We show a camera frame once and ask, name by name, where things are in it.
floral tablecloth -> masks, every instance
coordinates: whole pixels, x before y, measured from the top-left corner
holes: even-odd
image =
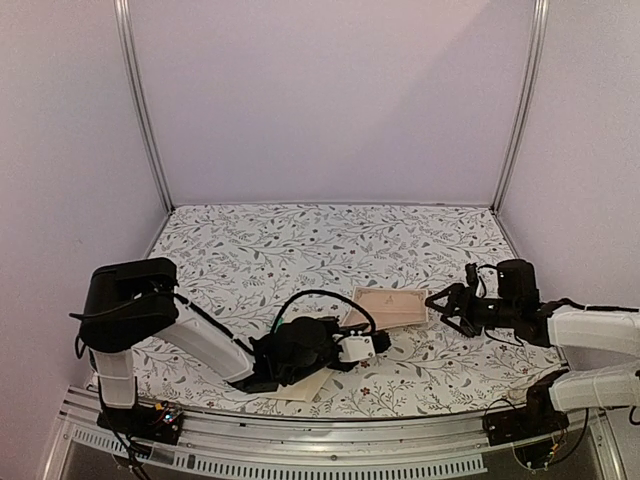
[[[293,293],[355,286],[438,291],[464,278],[468,262],[512,256],[487,209],[413,206],[237,205],[180,207],[152,256],[179,266],[197,304],[239,336],[267,332]],[[495,282],[487,278],[490,294]],[[312,297],[298,311],[345,315]],[[392,348],[349,373],[332,374],[312,403],[246,395],[172,345],[134,349],[140,393],[185,405],[305,417],[403,417],[484,409],[560,366],[555,349],[462,338],[436,321],[391,330]],[[508,333],[496,332],[502,339]]]

table surface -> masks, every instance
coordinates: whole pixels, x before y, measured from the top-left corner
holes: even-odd
[[[348,205],[180,207],[152,257],[179,267],[192,300],[240,337],[268,331],[293,293],[355,286],[439,291],[464,281],[469,262],[512,258],[485,208]],[[495,281],[486,275],[489,295]],[[343,316],[327,298],[301,299],[299,312]],[[348,373],[334,372],[313,402],[238,392],[179,348],[148,339],[134,348],[140,394],[193,407],[266,415],[362,418],[441,415],[485,409],[558,369],[555,349],[466,339],[436,320],[390,331],[392,348]],[[508,333],[495,336],[511,340]]]

metal frame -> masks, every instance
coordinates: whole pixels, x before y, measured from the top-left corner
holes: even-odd
[[[124,57],[127,78],[129,79],[129,87],[131,88],[131,97],[136,110],[136,117],[140,125],[140,133],[142,141],[149,160],[151,174],[155,181],[156,188],[162,206],[167,213],[174,210],[174,203],[169,192],[169,185],[160,160],[160,153],[156,144],[153,129],[151,127],[151,118],[147,109],[147,101],[142,88],[142,80],[140,77],[140,68],[136,56],[136,49],[133,40],[133,28],[131,26],[131,15],[129,13],[129,0],[114,0],[116,10],[116,20],[118,23],[118,33],[120,35],[120,44],[122,46],[122,55]]]
[[[542,57],[542,49],[544,44],[544,35],[547,28],[547,16],[549,11],[549,0],[536,0],[533,27],[531,32],[531,41],[529,43],[529,56],[527,59],[527,67],[525,71],[524,82],[522,84],[522,92],[520,93],[520,102],[518,104],[518,112],[511,130],[509,146],[507,154],[500,171],[500,179],[493,196],[491,210],[500,213],[504,205],[505,196],[511,182],[513,169],[516,164],[524,130],[529,116],[531,99],[535,90],[536,80],[538,78],[538,70],[540,67],[540,59]]]
[[[44,480],[60,478],[71,441],[124,455],[111,432],[96,426],[99,411],[96,392],[69,388],[58,415],[56,442]],[[150,457],[142,460],[216,478],[455,478],[484,471],[484,453],[511,448],[511,444],[489,446],[482,430],[483,414],[323,420],[188,408],[178,445],[153,444]],[[601,423],[603,415],[594,414],[590,421],[592,428],[598,429],[594,439],[597,435],[603,447],[602,455],[598,453],[601,467],[605,478],[624,479],[617,450],[606,451],[614,439],[608,424]],[[569,418],[570,429],[579,429],[584,412],[572,412]],[[516,446],[544,438],[528,439]],[[422,469],[432,473],[422,474]],[[363,473],[374,471],[377,476],[365,477]]]

lavender wall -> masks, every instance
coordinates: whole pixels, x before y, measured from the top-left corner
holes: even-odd
[[[640,304],[640,3],[551,2],[504,221],[544,298]],[[578,368],[626,360],[572,351]],[[632,475],[640,434],[613,415]]]
[[[132,2],[179,204],[488,204],[531,0]]]
[[[62,396],[89,277],[140,257],[163,217],[113,4],[0,8],[0,477],[32,479]]]

white robotic arm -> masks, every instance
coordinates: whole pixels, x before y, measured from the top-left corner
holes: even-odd
[[[343,301],[368,323],[341,327],[337,317],[301,316],[281,324],[285,310],[309,294]],[[166,258],[99,268],[91,278],[84,312],[71,316],[81,321],[78,337],[96,366],[103,408],[99,424],[166,443],[175,443],[179,436],[178,407],[163,402],[166,405],[157,405],[158,413],[137,402],[131,347],[148,337],[176,345],[246,393],[275,391],[325,367],[348,371],[391,345],[387,332],[377,331],[373,317],[352,300],[306,290],[285,302],[271,331],[252,338],[248,346],[177,288],[176,266]]]
[[[594,311],[568,305],[548,319],[549,342],[640,357],[640,313]],[[587,407],[640,406],[640,359],[623,365],[568,372],[549,389],[553,407],[569,411]]]
[[[500,298],[484,298],[478,271],[496,270]],[[640,407],[640,313],[637,308],[583,306],[569,299],[541,303],[533,266],[520,259],[496,266],[466,267],[467,284],[451,285],[429,297],[427,306],[462,335],[508,328],[533,345],[585,347],[620,352],[638,360],[624,365],[570,372],[542,378],[527,391],[527,405],[484,417],[492,444],[519,440],[566,428],[564,412],[590,407]],[[445,306],[438,303],[446,298]],[[459,317],[459,324],[450,318]]]

